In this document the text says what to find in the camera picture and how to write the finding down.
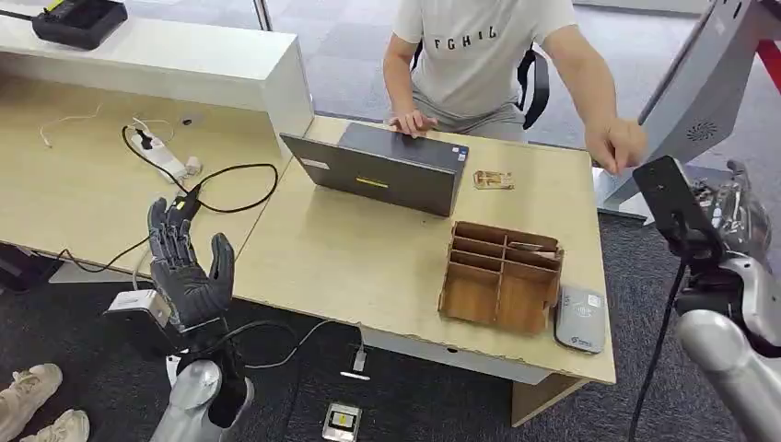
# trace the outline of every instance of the white cable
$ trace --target white cable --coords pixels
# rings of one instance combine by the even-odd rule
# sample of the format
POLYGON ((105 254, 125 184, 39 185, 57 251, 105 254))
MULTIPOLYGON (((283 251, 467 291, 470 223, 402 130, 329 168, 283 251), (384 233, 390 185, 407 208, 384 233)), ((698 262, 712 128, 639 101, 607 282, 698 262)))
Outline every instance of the white cable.
POLYGON ((131 276, 133 280, 133 290, 138 290, 138 271, 141 270, 141 264, 144 263, 144 260, 146 259, 146 255, 148 255, 150 251, 152 251, 152 249, 147 247, 146 250, 144 250, 144 254, 141 255, 141 258, 138 259, 138 262, 135 264, 135 267, 133 268, 133 276, 131 276))
POLYGON ((43 140, 43 143, 49 147, 52 148, 52 143, 49 142, 49 138, 46 137, 46 134, 43 133, 43 129, 46 128, 46 126, 52 125, 52 124, 58 124, 60 122, 67 122, 70 120, 89 120, 90 118, 95 118, 100 113, 100 108, 103 107, 103 103, 100 103, 98 107, 95 109, 95 113, 92 115, 74 115, 70 117, 64 117, 59 120, 54 120, 52 122, 45 122, 41 125, 41 128, 39 128, 38 133, 41 135, 41 140, 43 140))
MULTIPOLYGON (((318 324, 315 325, 314 327, 312 327, 312 330, 310 330, 309 333, 307 333, 307 335, 304 336, 304 339, 302 339, 301 342, 298 343, 298 345, 296 345, 293 348, 293 350, 290 351, 290 354, 287 355, 287 357, 285 359, 283 359, 283 360, 281 360, 279 362, 275 362, 273 364, 265 364, 265 365, 262 365, 262 366, 246 366, 246 368, 249 368, 249 369, 252 369, 252 370, 258 370, 258 369, 262 369, 262 368, 274 368, 276 366, 283 366, 284 364, 287 364, 287 362, 290 360, 290 358, 292 358, 293 355, 296 354, 296 351, 301 347, 301 345, 304 344, 304 342, 307 341, 307 339, 309 339, 309 337, 312 335, 312 333, 314 333, 318 328, 320 328, 321 326, 323 326, 323 325, 325 325, 325 324, 327 324, 329 322, 336 322, 336 321, 335 320, 323 320, 321 322, 318 322, 318 324)), ((363 348, 363 345, 364 345, 363 344, 363 333, 361 333, 361 348, 363 348)))
POLYGON ((163 141, 163 143, 169 142, 176 135, 173 129, 173 124, 171 124, 167 120, 139 120, 138 118, 133 117, 133 126, 140 124, 148 134, 152 134, 153 132, 149 129, 149 126, 147 125, 148 122, 163 122, 168 125, 170 130, 170 135, 166 139, 160 138, 163 141))

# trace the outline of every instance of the human arm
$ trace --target human arm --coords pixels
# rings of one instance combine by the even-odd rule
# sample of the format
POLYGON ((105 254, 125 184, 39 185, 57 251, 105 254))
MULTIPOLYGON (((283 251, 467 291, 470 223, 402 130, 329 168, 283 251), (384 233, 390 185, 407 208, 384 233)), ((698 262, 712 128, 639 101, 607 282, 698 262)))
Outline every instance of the human arm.
POLYGON ((416 137, 425 134, 437 120, 427 118, 413 101, 410 62, 423 38, 421 0, 402 0, 388 48, 382 61, 385 88, 388 89, 393 117, 389 123, 396 130, 416 137))
POLYGON ((591 156, 612 174, 637 166, 646 150, 646 135, 636 121, 618 117, 615 84, 601 55, 575 25, 550 33, 542 48, 572 96, 591 156))

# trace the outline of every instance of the carpet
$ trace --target carpet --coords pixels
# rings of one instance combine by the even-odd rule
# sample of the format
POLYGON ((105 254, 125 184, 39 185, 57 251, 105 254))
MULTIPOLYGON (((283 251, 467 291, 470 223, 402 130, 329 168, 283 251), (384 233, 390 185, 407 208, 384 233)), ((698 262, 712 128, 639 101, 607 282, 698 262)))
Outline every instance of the carpet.
MULTIPOLYGON (((600 226, 617 385, 588 385, 522 427, 511 428, 509 381, 378 349, 369 350, 370 381, 344 378, 339 372, 349 367, 358 333, 328 324, 288 365, 251 373, 256 400, 238 440, 321 440, 332 401, 363 408, 362 441, 625 440, 677 262, 653 227, 611 215, 601 215, 600 226), (292 403, 297 379, 299 392, 292 403)), ((10 381, 11 371, 41 362, 54 362, 64 372, 62 387, 23 436, 68 408, 87 411, 90 440, 144 441, 152 436, 168 401, 165 366, 140 359, 100 316, 114 295, 127 289, 125 284, 48 285, 24 296, 0 295, 0 376, 10 381)), ((318 322, 243 301, 235 301, 228 314, 234 327, 258 319, 288 321, 299 335, 318 322)), ((251 331, 239 340, 253 363, 279 360, 290 345, 279 331, 251 331)), ((673 332, 637 440, 743 440, 673 332)))

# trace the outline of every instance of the desk surface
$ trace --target desk surface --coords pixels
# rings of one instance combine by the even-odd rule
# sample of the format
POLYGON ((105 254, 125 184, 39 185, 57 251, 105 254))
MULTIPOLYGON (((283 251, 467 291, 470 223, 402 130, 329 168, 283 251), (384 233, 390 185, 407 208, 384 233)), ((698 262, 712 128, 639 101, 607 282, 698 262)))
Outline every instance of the desk surface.
MULTIPOLYGON (((336 143, 348 121, 317 117, 307 136, 336 143)), ((322 318, 515 360, 554 372, 615 382, 612 341, 599 355, 554 342, 553 327, 522 337, 440 318, 450 229, 456 220, 560 239, 563 284, 605 293, 589 155, 455 134, 468 145, 451 219, 319 188, 291 161, 237 267, 236 296, 322 318), (477 191, 477 169, 513 172, 514 191, 477 191)))
MULTIPOLYGON (((205 174, 242 163, 270 162, 282 173, 279 148, 268 115, 191 102, 101 89, 0 77, 0 240, 58 253, 68 248, 79 260, 106 263, 146 234, 146 213, 159 196, 171 199, 168 184, 127 150, 120 130, 133 116, 164 119, 176 135, 168 143, 182 161, 196 156, 205 174), (45 122, 69 115, 98 117, 47 126, 53 148, 39 135, 45 122), (178 123, 190 116, 194 123, 178 123)), ((161 138, 165 124, 150 123, 161 138)), ((218 208, 260 199, 271 188, 269 169, 230 172, 204 187, 201 198, 218 208)), ((192 187, 200 178, 189 179, 192 187)), ((209 240, 224 232, 237 252, 262 210, 234 215, 201 209, 192 226, 193 244, 204 267, 211 262, 209 240)), ((132 270, 145 248, 119 260, 132 270)), ((148 265, 142 267, 148 273, 148 265)))

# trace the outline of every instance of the human hand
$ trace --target human hand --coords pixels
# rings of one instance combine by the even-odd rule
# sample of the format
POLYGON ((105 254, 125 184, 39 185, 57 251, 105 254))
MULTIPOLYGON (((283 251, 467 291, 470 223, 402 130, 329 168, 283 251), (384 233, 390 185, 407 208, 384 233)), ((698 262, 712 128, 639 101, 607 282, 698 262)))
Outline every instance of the human hand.
POLYGON ((149 208, 152 280, 169 300, 183 327, 218 318, 233 297, 234 252, 222 233, 212 237, 212 268, 208 276, 190 242, 190 221, 182 219, 165 198, 149 208))
POLYGON ((639 165, 647 143, 646 133, 634 121, 613 118, 586 124, 586 148, 613 175, 639 165))
POLYGON ((421 111, 415 109, 411 112, 399 113, 391 118, 388 124, 395 127, 396 131, 417 138, 430 131, 437 125, 436 118, 428 118, 421 111))

